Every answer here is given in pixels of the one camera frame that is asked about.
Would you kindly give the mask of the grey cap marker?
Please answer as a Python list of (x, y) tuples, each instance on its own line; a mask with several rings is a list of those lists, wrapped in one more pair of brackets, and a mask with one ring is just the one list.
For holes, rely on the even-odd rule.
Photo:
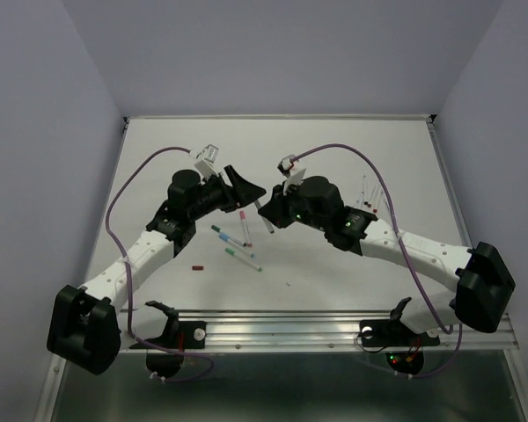
[(384, 210), (388, 215), (391, 215), (391, 207), (387, 198), (386, 189), (383, 184), (379, 184), (379, 199), (384, 204)]

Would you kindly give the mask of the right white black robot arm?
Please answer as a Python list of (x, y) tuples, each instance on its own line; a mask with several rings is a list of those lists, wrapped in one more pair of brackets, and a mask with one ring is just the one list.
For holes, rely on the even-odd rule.
[(275, 186), (259, 214), (278, 229), (295, 222), (317, 229), (338, 250), (412, 268), (443, 286), (437, 295), (405, 298), (392, 310), (387, 332), (398, 343), (458, 324), (494, 333), (516, 286), (493, 245), (468, 248), (396, 233), (374, 214), (345, 204), (338, 187), (324, 177), (306, 178), (296, 187)]

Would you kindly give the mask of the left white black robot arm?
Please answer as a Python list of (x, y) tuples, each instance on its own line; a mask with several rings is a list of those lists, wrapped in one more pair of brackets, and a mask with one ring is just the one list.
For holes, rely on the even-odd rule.
[(198, 171), (172, 176), (167, 198), (132, 246), (117, 244), (121, 257), (81, 287), (56, 295), (47, 349), (94, 375), (104, 373), (118, 353), (152, 339), (171, 345), (178, 336), (178, 313), (156, 301), (147, 308), (160, 316), (143, 329), (133, 325), (133, 295), (160, 267), (176, 258), (196, 233), (196, 222), (220, 210), (249, 206), (265, 189), (242, 178), (232, 166), (203, 178)]

